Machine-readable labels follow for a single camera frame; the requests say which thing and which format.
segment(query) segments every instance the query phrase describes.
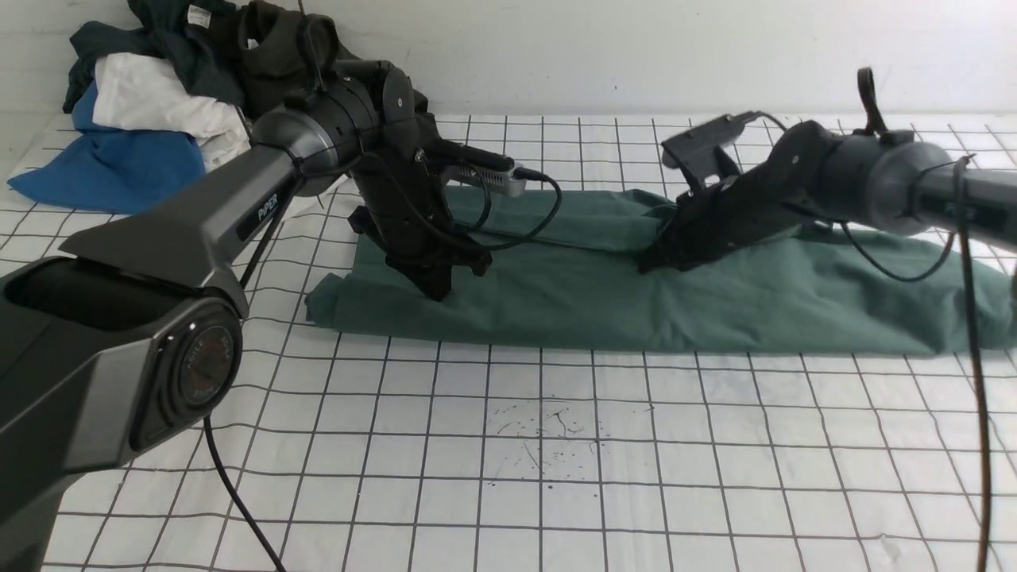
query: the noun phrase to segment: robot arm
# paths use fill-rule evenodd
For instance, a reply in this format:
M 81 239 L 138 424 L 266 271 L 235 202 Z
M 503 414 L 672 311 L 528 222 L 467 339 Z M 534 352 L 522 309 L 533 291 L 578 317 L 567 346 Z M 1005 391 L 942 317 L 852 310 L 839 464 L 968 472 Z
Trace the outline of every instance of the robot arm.
M 0 277 L 0 459 L 10 467 L 0 569 L 38 569 L 78 476 L 129 462 L 223 399 L 248 314 L 232 265 L 294 195 L 351 175 L 366 204 L 351 223 L 433 299 L 453 266 L 483 274 L 490 264 L 442 188 L 483 177 L 518 192 L 515 162 L 441 139 L 388 62 L 340 62 L 323 79 L 259 119 L 250 151 L 148 212 L 69 237 L 61 249 L 76 258 Z
M 172 199 L 68 238 L 61 248 L 75 259 L 0 277 L 0 459 L 14 467 L 0 488 L 0 569 L 39 568 L 78 476 L 129 462 L 222 400 L 248 313 L 232 264 L 294 195 L 313 193 L 306 182 L 351 175 L 365 203 L 354 230 L 431 299 L 448 293 L 453 266 L 483 275 L 491 264 L 494 248 L 453 222 L 444 185 L 515 195 L 539 174 L 441 139 L 388 62 L 342 62 L 324 79 L 259 119 L 250 151 Z M 724 116 L 663 144 L 665 165 L 693 190 L 637 258 L 640 271 L 692 270 L 809 221 L 952 228 L 943 150 L 906 132 L 840 135 L 805 122 L 741 173 L 723 147 L 760 115 Z M 965 177 L 972 235 L 1017 243 L 1017 175 Z
M 954 161 L 941 148 L 916 141 L 912 131 L 844 135 L 805 121 L 787 129 L 764 163 L 741 173 L 723 148 L 762 115 L 725 115 L 661 145 L 664 165 L 680 169 L 691 190 L 637 256 L 641 272 L 690 271 L 817 221 L 904 236 L 930 227 L 956 230 Z M 966 171 L 963 180 L 970 236 L 1017 248 L 1017 173 Z

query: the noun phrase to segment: folded green towel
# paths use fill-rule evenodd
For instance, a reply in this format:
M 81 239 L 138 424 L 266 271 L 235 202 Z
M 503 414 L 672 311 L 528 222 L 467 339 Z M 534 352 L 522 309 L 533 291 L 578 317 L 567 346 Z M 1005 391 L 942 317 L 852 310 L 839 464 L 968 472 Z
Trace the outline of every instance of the folded green towel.
M 450 188 L 457 220 L 482 207 L 476 189 Z M 494 197 L 484 242 L 525 234 L 553 194 Z M 326 276 L 306 300 L 307 319 L 340 332 L 400 338 L 655 352 L 966 351 L 963 283 L 956 254 L 916 284 L 872 267 L 840 232 L 801 228 L 720 262 L 640 275 L 631 254 L 650 244 L 673 204 L 644 191 L 566 192 L 533 243 L 494 253 L 482 278 L 456 269 L 453 292 L 426 299 L 361 237 L 353 271 Z M 876 232 L 855 238 L 894 271 L 918 274 L 941 247 Z M 1010 279 L 975 264 L 984 349 L 1015 346 Z

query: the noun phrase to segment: clothing tag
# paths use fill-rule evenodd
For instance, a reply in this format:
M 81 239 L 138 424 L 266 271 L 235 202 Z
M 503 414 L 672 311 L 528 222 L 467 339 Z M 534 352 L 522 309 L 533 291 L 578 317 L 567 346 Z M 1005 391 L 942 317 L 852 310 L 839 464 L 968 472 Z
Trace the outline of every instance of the clothing tag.
M 192 4 L 187 8 L 187 23 L 208 27 L 212 23 L 212 12 Z

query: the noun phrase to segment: table surface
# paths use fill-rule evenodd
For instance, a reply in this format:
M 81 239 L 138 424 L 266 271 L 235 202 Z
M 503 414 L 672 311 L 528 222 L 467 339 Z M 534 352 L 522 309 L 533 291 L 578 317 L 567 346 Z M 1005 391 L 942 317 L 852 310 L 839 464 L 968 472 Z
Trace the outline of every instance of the table surface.
M 657 144 L 705 117 L 440 116 L 566 190 L 686 188 Z M 796 117 L 787 117 L 795 121 Z M 858 116 L 819 117 L 833 128 Z M 1017 117 L 890 117 L 1017 170 Z M 76 135 L 59 116 L 15 172 Z M 735 146 L 747 168 L 777 136 Z M 249 287 L 236 385 L 213 415 L 228 472 L 291 571 L 972 570 L 969 363 L 871 355 L 603 353 L 340 335 L 302 297 L 347 272 L 340 185 L 281 227 Z M 0 191 L 0 273 L 110 215 Z M 923 238 L 940 241 L 935 232 Z M 239 261 L 238 270 L 249 256 Z M 1013 254 L 976 245 L 1013 272 Z M 985 356 L 992 568 L 1017 571 L 1017 368 Z M 66 494 L 46 557 L 70 570 L 270 570 L 192 427 Z

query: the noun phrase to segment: blue cloth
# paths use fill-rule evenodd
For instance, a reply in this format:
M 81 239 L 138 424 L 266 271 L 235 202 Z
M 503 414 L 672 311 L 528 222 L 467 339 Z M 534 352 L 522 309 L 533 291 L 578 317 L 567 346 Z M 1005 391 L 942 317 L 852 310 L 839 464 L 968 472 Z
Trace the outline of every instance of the blue cloth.
M 92 120 L 98 92 L 84 93 L 71 113 L 81 136 L 49 165 L 7 181 L 38 203 L 134 215 L 204 175 L 194 139 L 174 131 L 123 131 Z

